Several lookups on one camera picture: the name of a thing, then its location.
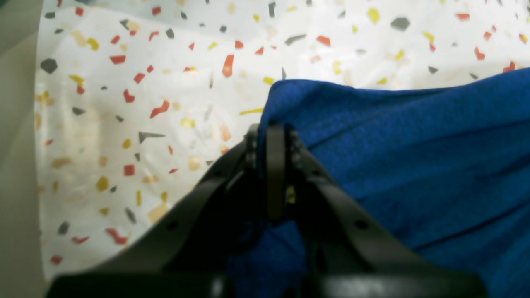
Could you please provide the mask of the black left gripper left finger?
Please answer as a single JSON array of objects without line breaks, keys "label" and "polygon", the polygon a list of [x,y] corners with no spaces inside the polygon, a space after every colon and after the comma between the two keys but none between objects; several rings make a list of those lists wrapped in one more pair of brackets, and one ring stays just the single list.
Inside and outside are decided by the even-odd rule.
[{"label": "black left gripper left finger", "polygon": [[195,188],[134,245],[78,274],[48,298],[233,298],[230,254],[248,248],[261,220],[257,124],[214,162]]}]

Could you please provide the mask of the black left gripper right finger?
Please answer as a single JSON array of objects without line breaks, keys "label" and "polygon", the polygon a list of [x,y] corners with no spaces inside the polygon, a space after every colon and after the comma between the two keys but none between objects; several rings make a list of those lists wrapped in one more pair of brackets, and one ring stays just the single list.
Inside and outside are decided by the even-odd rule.
[{"label": "black left gripper right finger", "polygon": [[310,273],[301,298],[486,298],[478,275],[418,256],[346,194],[295,130],[265,132],[267,219],[292,219]]}]

